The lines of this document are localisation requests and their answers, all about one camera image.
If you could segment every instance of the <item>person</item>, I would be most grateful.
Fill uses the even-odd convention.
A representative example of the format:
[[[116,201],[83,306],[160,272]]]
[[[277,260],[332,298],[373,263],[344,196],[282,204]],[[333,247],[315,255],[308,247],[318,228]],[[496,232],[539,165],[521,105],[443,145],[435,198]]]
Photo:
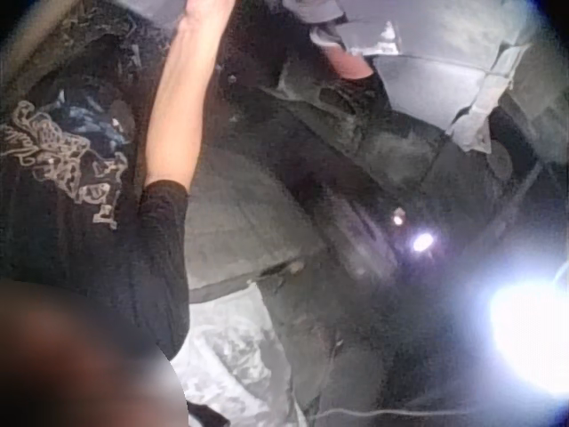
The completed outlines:
[[[140,200],[132,114],[108,82],[49,76],[0,125],[0,278],[114,309],[171,361],[183,359],[189,329],[184,223],[204,99],[234,5],[187,2],[152,109]]]

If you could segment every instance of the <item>bright light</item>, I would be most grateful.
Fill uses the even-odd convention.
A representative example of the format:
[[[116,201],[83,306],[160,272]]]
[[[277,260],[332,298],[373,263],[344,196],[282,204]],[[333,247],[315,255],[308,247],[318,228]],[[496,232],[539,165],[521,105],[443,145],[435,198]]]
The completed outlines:
[[[552,286],[501,289],[492,300],[493,338],[524,380],[569,397],[569,294]]]
[[[413,241],[413,251],[425,252],[433,245],[434,242],[435,238],[433,238],[430,233],[421,233]]]

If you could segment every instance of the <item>wire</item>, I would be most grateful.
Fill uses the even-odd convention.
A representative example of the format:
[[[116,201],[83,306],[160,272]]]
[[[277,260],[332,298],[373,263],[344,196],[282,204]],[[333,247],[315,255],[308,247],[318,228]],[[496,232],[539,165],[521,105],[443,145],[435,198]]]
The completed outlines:
[[[377,409],[375,411],[362,412],[362,411],[352,411],[350,409],[344,409],[342,407],[336,407],[333,409],[328,409],[321,414],[311,416],[310,420],[317,420],[319,418],[324,418],[329,415],[350,415],[358,418],[369,418],[372,416],[379,415],[399,415],[399,416],[411,416],[411,417],[431,417],[431,416],[453,416],[453,415],[468,415],[472,414],[471,409],[453,409],[444,411],[408,411],[404,409]]]

